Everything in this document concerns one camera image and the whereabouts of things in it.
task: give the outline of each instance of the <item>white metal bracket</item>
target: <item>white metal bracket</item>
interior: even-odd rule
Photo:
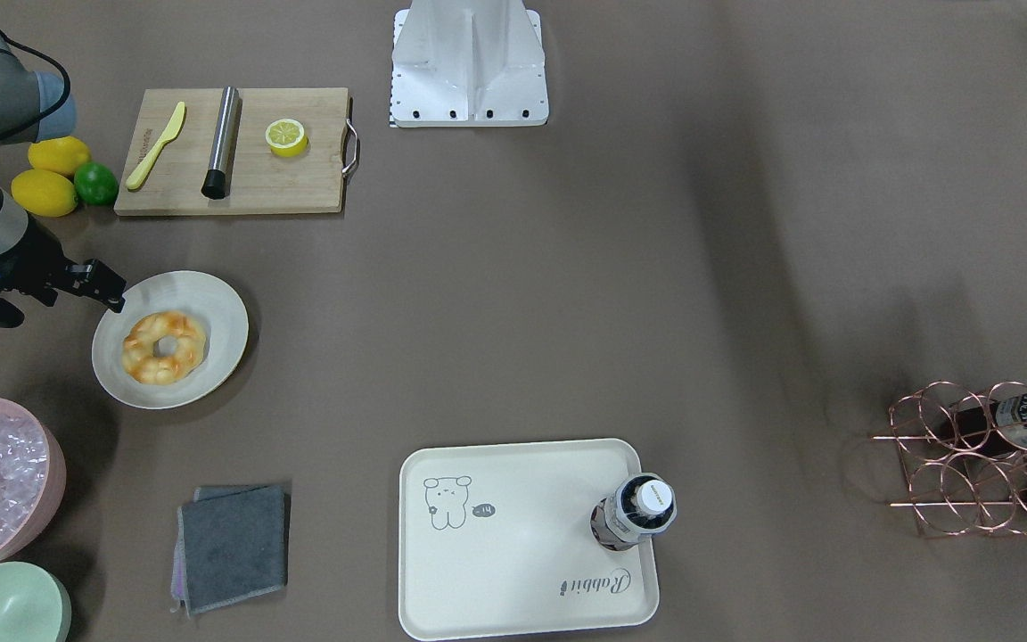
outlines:
[[[392,126],[526,126],[549,118],[541,16],[522,0],[413,0],[395,13]]]

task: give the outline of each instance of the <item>white plate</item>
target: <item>white plate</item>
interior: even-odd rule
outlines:
[[[608,551],[588,525],[640,471],[618,439],[415,452],[398,476],[403,630],[429,641],[647,621],[652,540]]]
[[[151,386],[121,367],[121,341],[138,322],[155,312],[179,309],[204,329],[204,362],[182,381]],[[107,393],[134,408],[163,410],[196,402],[236,369],[248,344],[248,309],[232,286],[203,272],[165,272],[125,292],[121,314],[106,310],[93,333],[93,374]]]

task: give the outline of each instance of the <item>donut hole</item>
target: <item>donut hole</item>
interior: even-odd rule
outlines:
[[[177,352],[177,337],[173,335],[160,337],[158,342],[153,344],[153,356],[158,358],[162,356],[173,356],[173,353],[175,352]]]

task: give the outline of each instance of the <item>cartoon bear drawing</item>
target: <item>cartoon bear drawing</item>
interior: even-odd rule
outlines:
[[[422,485],[427,487],[427,507],[430,524],[435,530],[446,527],[462,528],[465,524],[465,500],[469,496],[469,478],[429,478]]]

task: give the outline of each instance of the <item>towel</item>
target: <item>towel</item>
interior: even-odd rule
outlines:
[[[278,485],[197,488],[177,509],[176,600],[192,616],[284,588],[286,520]]]

